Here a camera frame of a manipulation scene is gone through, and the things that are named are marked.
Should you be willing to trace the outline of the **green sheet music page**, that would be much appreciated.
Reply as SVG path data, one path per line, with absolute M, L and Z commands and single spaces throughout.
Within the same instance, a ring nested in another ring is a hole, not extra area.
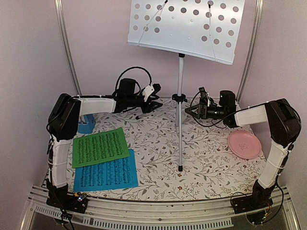
M 92 166 L 129 157 L 123 128 L 87 135 L 73 140 L 72 168 Z

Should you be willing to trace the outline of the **white perforated music stand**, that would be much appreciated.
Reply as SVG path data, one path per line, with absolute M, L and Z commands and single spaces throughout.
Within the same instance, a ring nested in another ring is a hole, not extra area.
M 178 54 L 176 124 L 182 128 L 186 55 L 231 65 L 245 2 L 243 0 L 133 0 L 127 43 Z

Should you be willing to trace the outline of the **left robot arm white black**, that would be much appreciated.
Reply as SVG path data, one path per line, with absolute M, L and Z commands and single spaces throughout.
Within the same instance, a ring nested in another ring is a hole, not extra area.
M 53 193 L 52 199 L 61 208 L 71 204 L 71 197 L 66 179 L 68 149 L 71 140 L 78 131 L 79 118 L 82 115 L 97 113 L 121 113 L 129 108 L 139 107 L 144 114 L 162 106 L 157 101 L 157 93 L 161 90 L 158 83 L 150 84 L 135 93 L 136 81 L 122 79 L 119 88 L 112 95 L 70 96 L 62 93 L 57 99 L 47 122 L 50 133 L 49 141 L 49 190 L 59 189 Z

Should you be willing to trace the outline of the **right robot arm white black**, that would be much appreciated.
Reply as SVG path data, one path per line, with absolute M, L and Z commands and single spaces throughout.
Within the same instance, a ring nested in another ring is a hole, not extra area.
M 271 148 L 262 174 L 253 185 L 248 205 L 258 209 L 277 185 L 278 176 L 283 171 L 288 155 L 302 128 L 297 111 L 286 99 L 273 100 L 249 108 L 237 110 L 236 96 L 232 91 L 220 91 L 219 103 L 208 96 L 203 87 L 197 93 L 199 103 L 190 105 L 185 112 L 195 121 L 217 119 L 229 128 L 257 123 L 268 123 L 271 135 Z

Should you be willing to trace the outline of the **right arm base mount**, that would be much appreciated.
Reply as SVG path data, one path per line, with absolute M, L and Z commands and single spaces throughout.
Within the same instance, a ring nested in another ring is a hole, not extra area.
M 231 199 L 230 203 L 235 214 L 271 206 L 273 204 L 271 194 L 275 186 L 276 184 L 273 184 L 269 188 L 263 188 L 257 180 L 253 185 L 251 195 Z

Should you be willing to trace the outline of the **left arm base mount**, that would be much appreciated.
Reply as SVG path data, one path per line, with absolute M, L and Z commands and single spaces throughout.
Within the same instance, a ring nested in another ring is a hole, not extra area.
M 49 179 L 47 179 L 48 198 L 46 204 L 52 207 L 63 208 L 66 211 L 73 211 L 84 214 L 87 208 L 88 199 L 81 201 L 78 196 L 68 193 L 68 185 L 63 187 L 55 187 Z

